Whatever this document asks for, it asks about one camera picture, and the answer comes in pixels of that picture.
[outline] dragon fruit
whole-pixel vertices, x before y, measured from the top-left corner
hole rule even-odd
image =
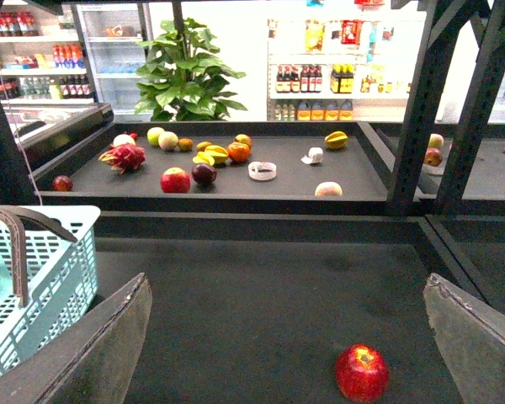
[[[145,160],[144,149],[130,143],[114,147],[99,156],[99,161],[106,162],[113,170],[121,170],[120,175],[138,169]]]

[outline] black tray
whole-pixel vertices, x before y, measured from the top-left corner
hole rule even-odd
[[[279,123],[159,123],[179,137],[194,143],[211,141],[226,147],[235,135],[252,137],[252,156],[242,164],[218,168],[213,187],[192,184],[188,194],[164,194],[161,174],[170,167],[190,172],[192,152],[164,152],[147,143],[146,133],[155,124],[113,124],[95,132],[83,142],[52,160],[35,177],[47,205],[90,204],[102,210],[140,210],[223,213],[291,213],[315,215],[384,215],[387,187],[391,181],[392,155],[376,133],[364,123],[279,122]],[[124,131],[139,135],[138,146],[146,150],[146,162],[135,173],[120,176],[98,161],[114,137]],[[348,134],[348,146],[325,151],[324,161],[315,167],[301,158],[311,147],[326,150],[324,137],[335,130]],[[274,162],[277,177],[260,183],[248,177],[251,161]],[[71,193],[50,191],[56,175],[72,177]],[[325,181],[339,182],[343,197],[314,196],[316,186]],[[412,213],[418,209],[415,199]]]
[[[505,217],[427,218],[486,303],[505,315]]]
[[[140,271],[153,289],[125,403],[347,402],[333,365],[356,342],[391,367],[380,402],[460,402],[423,288],[472,286],[423,218],[104,212],[95,232],[104,297]]]

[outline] blue plastic basket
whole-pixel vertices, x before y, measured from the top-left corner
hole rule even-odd
[[[13,294],[12,248],[0,221],[0,376],[35,354],[79,320],[98,288],[93,224],[95,206],[25,206],[58,220],[77,242],[52,231],[26,234],[28,304]]]

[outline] white cable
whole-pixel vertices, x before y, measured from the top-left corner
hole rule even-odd
[[[0,83],[2,84],[2,88],[5,89],[5,86],[3,84],[3,76],[2,76],[2,67],[1,66],[0,66]],[[11,104],[9,103],[8,93],[6,91],[4,91],[4,93],[6,94],[6,101],[8,102],[9,113],[11,115],[13,115],[13,110],[11,109]],[[26,163],[26,167],[28,168],[28,178],[30,179],[32,186],[34,187],[35,194],[37,195],[37,198],[40,202],[40,206],[42,206],[43,199],[41,198],[40,190],[37,188],[37,184],[35,183],[34,173],[32,172],[32,167],[30,166],[30,163],[28,161],[28,156],[26,156],[26,151],[24,151],[23,145],[20,142],[19,127],[17,126],[17,121],[15,119],[13,119],[13,124],[15,125],[15,131],[12,131],[13,138],[17,141],[17,147],[23,153],[24,162]]]

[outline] red apple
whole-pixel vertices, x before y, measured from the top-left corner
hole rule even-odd
[[[335,363],[335,375],[339,390],[354,402],[377,400],[389,381],[389,370],[380,353],[362,343],[340,354]]]
[[[67,175],[59,175],[52,181],[52,189],[60,192],[69,192],[73,189],[73,181]]]
[[[441,150],[429,147],[424,155],[424,163],[427,166],[437,167],[444,160],[444,155]]]
[[[185,170],[172,167],[161,176],[162,192],[167,194],[186,194],[191,188],[191,180]]]
[[[193,180],[201,185],[213,183],[217,178],[217,170],[206,162],[195,164],[191,174],[193,174]]]

